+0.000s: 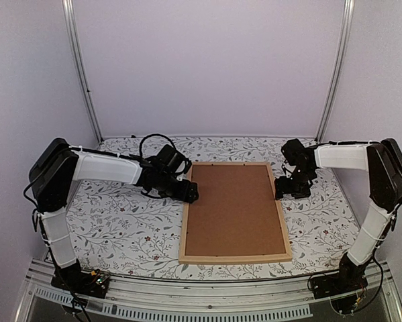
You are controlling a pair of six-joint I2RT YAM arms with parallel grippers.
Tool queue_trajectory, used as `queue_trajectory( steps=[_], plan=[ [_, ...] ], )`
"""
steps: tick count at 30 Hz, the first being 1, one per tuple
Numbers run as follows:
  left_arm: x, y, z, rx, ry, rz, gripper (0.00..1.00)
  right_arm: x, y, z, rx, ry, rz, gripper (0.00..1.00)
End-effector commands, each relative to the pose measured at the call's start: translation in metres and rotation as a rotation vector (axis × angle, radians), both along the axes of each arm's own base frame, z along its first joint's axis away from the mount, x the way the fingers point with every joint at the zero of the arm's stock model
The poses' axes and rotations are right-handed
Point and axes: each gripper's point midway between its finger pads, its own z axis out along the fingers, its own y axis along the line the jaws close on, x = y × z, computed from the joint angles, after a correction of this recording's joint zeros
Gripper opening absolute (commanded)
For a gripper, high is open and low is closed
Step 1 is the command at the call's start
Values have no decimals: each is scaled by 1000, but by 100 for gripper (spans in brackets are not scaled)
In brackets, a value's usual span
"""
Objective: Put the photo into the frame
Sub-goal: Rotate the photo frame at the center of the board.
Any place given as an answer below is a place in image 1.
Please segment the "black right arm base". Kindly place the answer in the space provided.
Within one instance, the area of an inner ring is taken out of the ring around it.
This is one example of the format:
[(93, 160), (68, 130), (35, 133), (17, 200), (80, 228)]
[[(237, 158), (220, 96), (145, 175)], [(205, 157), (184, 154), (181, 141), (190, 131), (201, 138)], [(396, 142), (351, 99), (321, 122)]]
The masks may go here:
[(355, 265), (346, 252), (340, 260), (337, 273), (319, 276), (315, 274), (309, 278), (307, 287), (315, 299), (363, 289), (368, 286), (365, 270), (371, 260), (372, 258), (369, 258), (364, 264)]

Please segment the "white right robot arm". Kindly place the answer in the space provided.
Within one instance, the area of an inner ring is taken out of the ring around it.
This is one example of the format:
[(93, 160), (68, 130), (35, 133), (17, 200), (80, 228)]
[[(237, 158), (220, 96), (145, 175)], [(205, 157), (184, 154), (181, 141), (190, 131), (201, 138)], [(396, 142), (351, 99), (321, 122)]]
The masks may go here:
[(358, 237), (343, 255), (345, 267), (333, 278), (338, 292), (358, 283), (360, 268), (371, 260), (387, 233), (395, 226), (402, 205), (402, 152), (393, 138), (377, 141), (328, 142), (304, 146), (298, 139), (281, 148), (284, 175), (275, 179), (275, 198), (307, 198), (320, 168), (363, 170), (368, 173), (370, 204)]

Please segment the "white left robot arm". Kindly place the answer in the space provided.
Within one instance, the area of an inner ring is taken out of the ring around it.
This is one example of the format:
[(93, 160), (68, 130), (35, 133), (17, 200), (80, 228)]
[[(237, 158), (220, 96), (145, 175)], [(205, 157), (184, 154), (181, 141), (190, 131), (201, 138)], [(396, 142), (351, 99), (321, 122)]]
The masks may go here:
[(27, 189), (29, 199), (39, 215), (45, 244), (50, 248), (55, 265), (62, 269), (59, 279), (71, 291), (81, 290), (85, 275), (74, 265), (77, 257), (66, 222), (69, 195), (74, 182), (102, 180), (141, 187), (149, 196), (193, 203), (199, 198), (197, 184), (181, 179), (192, 162), (168, 143), (155, 156), (117, 154), (72, 146), (63, 138), (55, 138), (32, 166)]

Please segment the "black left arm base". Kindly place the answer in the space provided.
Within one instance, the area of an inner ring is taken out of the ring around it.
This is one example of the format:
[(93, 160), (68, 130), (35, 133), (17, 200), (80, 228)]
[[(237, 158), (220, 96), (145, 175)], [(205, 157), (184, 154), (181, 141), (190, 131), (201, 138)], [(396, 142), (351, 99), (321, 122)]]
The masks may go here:
[(55, 267), (51, 285), (75, 294), (104, 299), (109, 288), (109, 275), (100, 269), (83, 272), (77, 260), (67, 268)]

